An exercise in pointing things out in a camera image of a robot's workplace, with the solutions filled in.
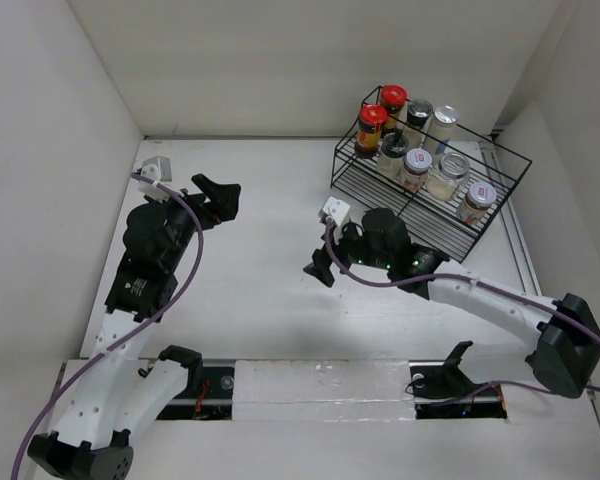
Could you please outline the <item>black knob grinder bottle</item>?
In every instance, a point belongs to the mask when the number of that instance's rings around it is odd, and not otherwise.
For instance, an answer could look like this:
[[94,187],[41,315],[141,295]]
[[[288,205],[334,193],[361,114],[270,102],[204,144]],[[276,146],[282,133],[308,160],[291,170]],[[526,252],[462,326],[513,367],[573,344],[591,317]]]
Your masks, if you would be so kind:
[[408,140],[401,130],[395,129],[387,133],[383,138],[376,163],[377,171],[387,178],[395,180],[402,168],[408,147]]

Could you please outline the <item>white lid spice jar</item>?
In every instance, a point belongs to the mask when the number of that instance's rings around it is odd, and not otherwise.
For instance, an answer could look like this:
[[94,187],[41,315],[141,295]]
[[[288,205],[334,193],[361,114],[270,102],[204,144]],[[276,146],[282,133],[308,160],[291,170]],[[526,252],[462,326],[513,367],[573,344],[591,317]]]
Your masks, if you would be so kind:
[[432,165],[432,157],[426,150],[422,148],[409,150],[403,159],[400,176],[403,188],[417,192],[426,182]]
[[496,200],[497,192],[490,183],[474,182],[458,205],[456,217],[464,224],[476,225]]

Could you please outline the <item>red lid sauce bottle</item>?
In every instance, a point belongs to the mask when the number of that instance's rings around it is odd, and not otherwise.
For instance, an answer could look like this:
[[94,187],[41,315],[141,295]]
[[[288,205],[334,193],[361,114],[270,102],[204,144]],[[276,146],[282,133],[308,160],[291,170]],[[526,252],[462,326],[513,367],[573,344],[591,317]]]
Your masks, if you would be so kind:
[[387,112],[387,119],[382,129],[382,136],[385,136],[396,128],[402,110],[407,103],[408,93],[402,86],[388,84],[382,87],[379,100],[380,105]]
[[354,150],[359,157],[372,158],[377,153],[387,118],[386,109],[379,104],[366,104],[361,107],[354,145]]

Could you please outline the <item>silver lid glass jar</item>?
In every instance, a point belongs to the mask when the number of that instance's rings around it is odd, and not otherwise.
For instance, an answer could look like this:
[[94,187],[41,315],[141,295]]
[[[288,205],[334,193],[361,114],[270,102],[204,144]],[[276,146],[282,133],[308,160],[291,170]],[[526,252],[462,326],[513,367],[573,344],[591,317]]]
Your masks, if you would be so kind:
[[448,202],[465,183],[470,171],[468,158],[459,153],[444,154],[431,169],[425,188],[434,198]]

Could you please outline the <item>black cap grinder bottle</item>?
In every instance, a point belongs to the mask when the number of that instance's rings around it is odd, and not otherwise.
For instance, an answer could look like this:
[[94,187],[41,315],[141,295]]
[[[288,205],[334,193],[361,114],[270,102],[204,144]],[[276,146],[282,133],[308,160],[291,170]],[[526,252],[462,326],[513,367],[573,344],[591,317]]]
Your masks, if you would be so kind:
[[408,102],[403,134],[410,149],[419,148],[423,130],[433,112],[432,104],[427,100],[413,99]]

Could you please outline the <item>silver lid blue label bottle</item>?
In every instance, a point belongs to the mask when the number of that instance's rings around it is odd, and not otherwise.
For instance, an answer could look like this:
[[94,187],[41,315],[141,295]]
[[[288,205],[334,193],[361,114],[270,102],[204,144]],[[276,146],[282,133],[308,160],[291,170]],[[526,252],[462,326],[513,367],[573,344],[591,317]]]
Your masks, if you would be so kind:
[[444,154],[459,119],[458,111],[449,105],[436,107],[433,111],[422,148],[436,163]]

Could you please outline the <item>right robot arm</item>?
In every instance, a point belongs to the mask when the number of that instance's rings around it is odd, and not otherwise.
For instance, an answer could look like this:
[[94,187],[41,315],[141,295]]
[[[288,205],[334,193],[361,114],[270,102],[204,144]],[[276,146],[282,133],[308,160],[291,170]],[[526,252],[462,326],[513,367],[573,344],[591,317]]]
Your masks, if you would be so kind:
[[574,294],[552,299],[497,285],[444,252],[413,242],[392,210],[370,209],[360,222],[350,219],[349,210],[335,197],[322,206],[324,244],[313,252],[306,274],[331,287],[336,266],[361,285],[400,289],[458,308],[531,346],[525,362],[538,391],[578,398],[590,389],[600,361],[600,329],[584,299]]

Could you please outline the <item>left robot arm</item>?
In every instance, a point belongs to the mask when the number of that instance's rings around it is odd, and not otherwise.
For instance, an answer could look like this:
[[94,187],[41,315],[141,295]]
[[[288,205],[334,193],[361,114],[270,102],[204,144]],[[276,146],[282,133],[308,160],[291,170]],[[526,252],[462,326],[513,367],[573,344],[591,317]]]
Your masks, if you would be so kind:
[[105,300],[104,317],[88,362],[58,390],[74,392],[65,413],[47,433],[26,440],[27,455],[58,479],[123,479],[134,445],[177,396],[206,396],[200,353],[170,345],[153,366],[137,361],[164,314],[194,279],[176,269],[190,243],[204,246],[204,231],[236,218],[241,187],[192,177],[198,191],[174,191],[140,173],[149,188],[127,216],[124,254]]

